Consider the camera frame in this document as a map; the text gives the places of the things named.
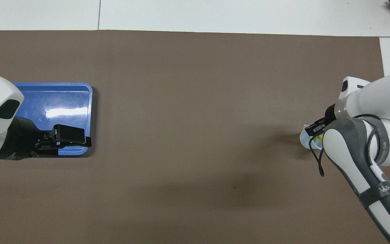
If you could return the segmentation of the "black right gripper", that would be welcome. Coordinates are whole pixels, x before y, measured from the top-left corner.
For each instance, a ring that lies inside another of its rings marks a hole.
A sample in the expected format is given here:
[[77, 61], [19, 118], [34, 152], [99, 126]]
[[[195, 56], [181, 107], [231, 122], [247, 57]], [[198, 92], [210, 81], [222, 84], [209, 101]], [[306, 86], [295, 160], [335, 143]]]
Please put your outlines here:
[[336, 104], [330, 105], [325, 111], [324, 118], [321, 118], [304, 128], [304, 131], [308, 134], [308, 136], [313, 137], [317, 135], [326, 127], [326, 125], [331, 124], [337, 119], [335, 115], [335, 106]]

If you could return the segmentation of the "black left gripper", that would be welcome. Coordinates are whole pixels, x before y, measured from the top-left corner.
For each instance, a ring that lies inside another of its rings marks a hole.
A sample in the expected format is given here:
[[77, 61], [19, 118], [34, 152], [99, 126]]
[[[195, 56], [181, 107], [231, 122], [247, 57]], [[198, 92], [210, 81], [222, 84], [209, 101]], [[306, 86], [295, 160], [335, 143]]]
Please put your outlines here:
[[48, 132], [52, 143], [39, 144], [46, 132], [36, 127], [33, 121], [14, 117], [0, 149], [0, 160], [22, 160], [33, 157], [77, 157], [92, 146], [91, 137], [85, 136], [83, 128], [56, 124]]

